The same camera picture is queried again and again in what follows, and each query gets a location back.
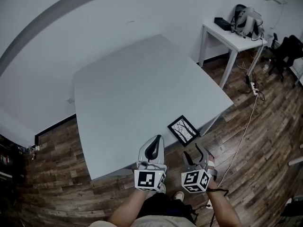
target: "person's arm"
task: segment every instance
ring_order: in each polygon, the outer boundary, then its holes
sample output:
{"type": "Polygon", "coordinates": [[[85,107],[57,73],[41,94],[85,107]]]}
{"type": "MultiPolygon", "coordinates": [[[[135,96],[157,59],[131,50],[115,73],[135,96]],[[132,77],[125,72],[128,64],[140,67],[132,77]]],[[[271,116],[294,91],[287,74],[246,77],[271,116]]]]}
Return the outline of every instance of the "person's arm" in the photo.
{"type": "MultiPolygon", "coordinates": [[[[218,185],[211,178],[208,188],[216,189],[218,185]]],[[[241,227],[240,219],[221,191],[207,192],[214,209],[214,215],[220,227],[241,227]]]]}
{"type": "Polygon", "coordinates": [[[114,211],[108,222],[117,227],[130,227],[136,220],[147,194],[148,191],[135,189],[132,195],[114,211]]]}

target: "person's left arm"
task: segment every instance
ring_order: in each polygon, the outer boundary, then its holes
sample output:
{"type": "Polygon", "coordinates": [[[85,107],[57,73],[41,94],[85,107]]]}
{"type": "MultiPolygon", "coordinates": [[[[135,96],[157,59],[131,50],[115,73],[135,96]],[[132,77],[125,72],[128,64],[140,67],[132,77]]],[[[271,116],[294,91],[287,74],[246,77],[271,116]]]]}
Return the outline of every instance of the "person's left arm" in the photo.
{"type": "Polygon", "coordinates": [[[117,227],[130,227],[136,220],[147,194],[148,191],[135,189],[132,195],[114,211],[108,222],[117,227]]]}

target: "person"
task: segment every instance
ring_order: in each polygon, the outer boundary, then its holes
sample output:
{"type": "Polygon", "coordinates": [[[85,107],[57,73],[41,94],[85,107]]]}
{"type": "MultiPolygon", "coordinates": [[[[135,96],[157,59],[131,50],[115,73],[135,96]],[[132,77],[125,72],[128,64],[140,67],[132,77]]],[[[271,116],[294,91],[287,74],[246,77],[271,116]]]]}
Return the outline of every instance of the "person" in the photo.
{"type": "MultiPolygon", "coordinates": [[[[214,158],[210,155],[209,160],[213,161],[214,158]]],[[[194,211],[190,205],[183,203],[184,193],[179,191],[170,199],[165,194],[165,185],[162,186],[159,193],[148,199],[148,191],[135,189],[107,222],[97,221],[90,227],[195,227],[191,215],[194,211]]],[[[213,178],[208,188],[218,188],[213,178]]],[[[221,191],[206,193],[220,227],[241,227],[236,211],[221,191]]]]}

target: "person's right arm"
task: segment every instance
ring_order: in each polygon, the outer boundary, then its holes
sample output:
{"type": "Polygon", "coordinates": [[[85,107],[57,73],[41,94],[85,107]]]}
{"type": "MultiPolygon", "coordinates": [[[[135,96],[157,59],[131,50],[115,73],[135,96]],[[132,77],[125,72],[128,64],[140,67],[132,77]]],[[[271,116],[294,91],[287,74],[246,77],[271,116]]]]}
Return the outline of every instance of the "person's right arm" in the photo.
{"type": "MultiPolygon", "coordinates": [[[[218,185],[211,178],[208,188],[216,189],[218,185]]],[[[220,227],[241,227],[240,219],[221,191],[207,192],[214,209],[214,215],[220,227]]]]}

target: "beige shirt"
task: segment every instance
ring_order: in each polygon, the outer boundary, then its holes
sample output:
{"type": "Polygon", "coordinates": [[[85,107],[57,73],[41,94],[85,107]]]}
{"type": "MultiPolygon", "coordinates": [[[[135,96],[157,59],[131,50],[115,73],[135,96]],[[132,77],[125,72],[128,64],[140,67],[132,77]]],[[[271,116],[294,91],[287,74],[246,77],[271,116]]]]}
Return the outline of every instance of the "beige shirt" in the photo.
{"type": "MultiPolygon", "coordinates": [[[[89,227],[116,227],[116,226],[105,221],[97,221],[92,223],[89,227]]],[[[190,222],[187,218],[183,218],[183,217],[148,215],[136,219],[131,227],[196,227],[196,226],[192,222],[190,222]]]]}

